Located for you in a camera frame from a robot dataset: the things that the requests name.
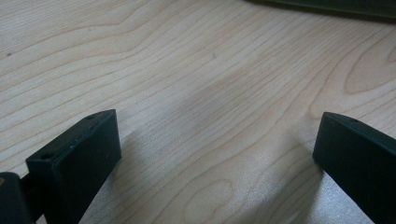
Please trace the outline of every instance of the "hole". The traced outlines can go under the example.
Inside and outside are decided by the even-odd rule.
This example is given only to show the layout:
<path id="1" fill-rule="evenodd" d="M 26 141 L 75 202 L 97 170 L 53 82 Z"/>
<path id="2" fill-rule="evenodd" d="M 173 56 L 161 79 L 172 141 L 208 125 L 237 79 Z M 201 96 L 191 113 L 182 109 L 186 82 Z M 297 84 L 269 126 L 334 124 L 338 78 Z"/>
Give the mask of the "hole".
<path id="1" fill-rule="evenodd" d="M 42 159 L 42 160 L 49 160 L 49 159 L 51 159 L 52 157 L 53 157 L 53 154 L 52 154 L 52 153 L 46 153 L 46 154 L 44 154 L 44 155 L 41 156 L 41 159 Z"/>

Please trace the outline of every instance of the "wood grain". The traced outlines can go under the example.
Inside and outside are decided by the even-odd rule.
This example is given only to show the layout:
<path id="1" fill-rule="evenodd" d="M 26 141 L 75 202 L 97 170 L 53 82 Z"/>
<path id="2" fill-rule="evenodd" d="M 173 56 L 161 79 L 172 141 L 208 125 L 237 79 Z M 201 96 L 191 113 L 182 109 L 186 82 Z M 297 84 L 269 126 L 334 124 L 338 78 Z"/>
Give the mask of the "wood grain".
<path id="1" fill-rule="evenodd" d="M 123 158 L 81 223 L 371 223 L 311 155 L 323 111 L 396 137 L 394 24 L 242 0 L 2 1 L 0 38 L 2 171 L 118 111 Z"/>

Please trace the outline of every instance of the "wooden table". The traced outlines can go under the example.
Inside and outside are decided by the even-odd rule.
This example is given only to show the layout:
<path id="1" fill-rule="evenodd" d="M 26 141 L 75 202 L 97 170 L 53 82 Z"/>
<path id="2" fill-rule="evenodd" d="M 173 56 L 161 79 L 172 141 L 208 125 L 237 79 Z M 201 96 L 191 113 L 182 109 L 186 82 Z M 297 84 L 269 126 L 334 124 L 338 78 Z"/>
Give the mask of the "wooden table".
<path id="1" fill-rule="evenodd" d="M 123 158 L 81 223 L 371 223 L 312 150 L 324 111 L 396 137 L 395 24 L 242 0 L 4 1 L 0 36 L 2 171 L 117 109 Z"/>

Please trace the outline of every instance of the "light wood surface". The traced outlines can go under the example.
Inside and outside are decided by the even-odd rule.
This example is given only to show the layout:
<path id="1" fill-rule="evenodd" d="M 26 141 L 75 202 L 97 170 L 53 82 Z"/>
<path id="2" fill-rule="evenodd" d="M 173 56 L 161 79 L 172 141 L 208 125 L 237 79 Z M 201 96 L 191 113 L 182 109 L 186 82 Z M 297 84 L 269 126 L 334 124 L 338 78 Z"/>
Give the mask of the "light wood surface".
<path id="1" fill-rule="evenodd" d="M 242 0 L 2 1 L 0 36 L 1 171 L 117 109 L 123 158 L 81 223 L 371 223 L 312 150 L 323 111 L 396 137 L 396 25 Z"/>

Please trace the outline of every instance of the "black object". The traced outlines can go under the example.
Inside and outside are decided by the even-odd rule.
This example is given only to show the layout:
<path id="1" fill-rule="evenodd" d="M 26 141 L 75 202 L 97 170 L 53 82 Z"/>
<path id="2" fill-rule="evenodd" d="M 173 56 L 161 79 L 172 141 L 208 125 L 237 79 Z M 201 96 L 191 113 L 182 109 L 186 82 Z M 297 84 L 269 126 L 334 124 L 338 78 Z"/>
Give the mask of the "black object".
<path id="1" fill-rule="evenodd" d="M 116 111 L 82 119 L 27 158 L 22 180 L 0 174 L 0 223 L 78 223 L 120 158 Z"/>
<path id="2" fill-rule="evenodd" d="M 396 140 L 325 112 L 314 160 L 375 223 L 396 223 Z"/>
<path id="3" fill-rule="evenodd" d="M 395 0 L 261 0 L 396 19 Z"/>

